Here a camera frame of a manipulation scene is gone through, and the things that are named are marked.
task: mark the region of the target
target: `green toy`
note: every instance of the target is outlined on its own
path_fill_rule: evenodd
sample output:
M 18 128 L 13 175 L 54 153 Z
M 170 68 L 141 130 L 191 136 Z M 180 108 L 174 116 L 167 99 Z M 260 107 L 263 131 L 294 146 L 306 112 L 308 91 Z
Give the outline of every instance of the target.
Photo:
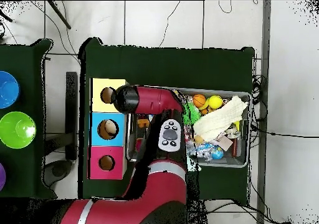
M 9 148 L 24 148 L 35 136 L 36 124 L 25 113 L 12 111 L 0 120 L 0 139 Z
M 183 122 L 184 125 L 193 125 L 201 118 L 201 113 L 193 103 L 183 104 Z

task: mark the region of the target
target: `green bowl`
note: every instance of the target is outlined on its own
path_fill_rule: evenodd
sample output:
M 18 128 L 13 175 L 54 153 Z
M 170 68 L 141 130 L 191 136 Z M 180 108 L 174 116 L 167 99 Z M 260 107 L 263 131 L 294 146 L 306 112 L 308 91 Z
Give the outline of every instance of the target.
M 25 113 L 12 111 L 0 120 L 0 139 L 9 148 L 24 148 L 35 136 L 36 124 Z

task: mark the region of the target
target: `purple bowl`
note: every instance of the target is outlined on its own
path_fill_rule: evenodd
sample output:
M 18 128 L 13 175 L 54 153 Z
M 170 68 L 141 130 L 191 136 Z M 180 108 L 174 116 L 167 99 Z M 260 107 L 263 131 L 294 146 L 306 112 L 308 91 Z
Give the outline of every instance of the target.
M 6 171 L 4 171 L 3 165 L 0 163 L 0 191 L 3 189 L 6 182 Z

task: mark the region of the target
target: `red robot arm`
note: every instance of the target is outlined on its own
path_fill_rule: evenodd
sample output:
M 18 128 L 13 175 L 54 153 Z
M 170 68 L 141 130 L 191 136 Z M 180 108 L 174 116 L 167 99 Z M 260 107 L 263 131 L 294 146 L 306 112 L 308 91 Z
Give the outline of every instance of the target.
M 183 108 L 168 89 L 124 85 L 112 95 L 124 114 L 155 114 L 130 184 L 113 200 L 76 200 L 60 224 L 186 224 Z

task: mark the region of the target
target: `gray bin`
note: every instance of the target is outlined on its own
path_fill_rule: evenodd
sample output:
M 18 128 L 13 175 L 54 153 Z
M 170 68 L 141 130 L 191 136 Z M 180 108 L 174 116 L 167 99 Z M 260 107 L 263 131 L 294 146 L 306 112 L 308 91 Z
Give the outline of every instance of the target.
M 186 89 L 174 87 L 162 87 L 171 90 L 179 90 L 184 95 L 203 94 L 205 97 L 212 95 L 220 95 L 223 99 L 231 99 L 234 95 L 238 95 L 243 102 L 248 102 L 248 106 L 242 113 L 242 120 L 240 121 L 241 139 L 238 140 L 237 157 L 232 157 L 231 148 L 224 152 L 224 157 L 220 160 L 212 160 L 211 162 L 205 161 L 203 158 L 198 158 L 200 166 L 212 167 L 233 167 L 242 168 L 248 164 L 249 149 L 250 149 L 250 123 L 252 115 L 252 96 L 246 92 L 232 92 L 232 91 L 217 91 L 205 89 Z M 128 160 L 135 161 L 136 154 L 134 153 L 135 140 L 136 140 L 136 116 L 130 115 L 128 118 L 128 134 L 126 142 L 126 157 Z

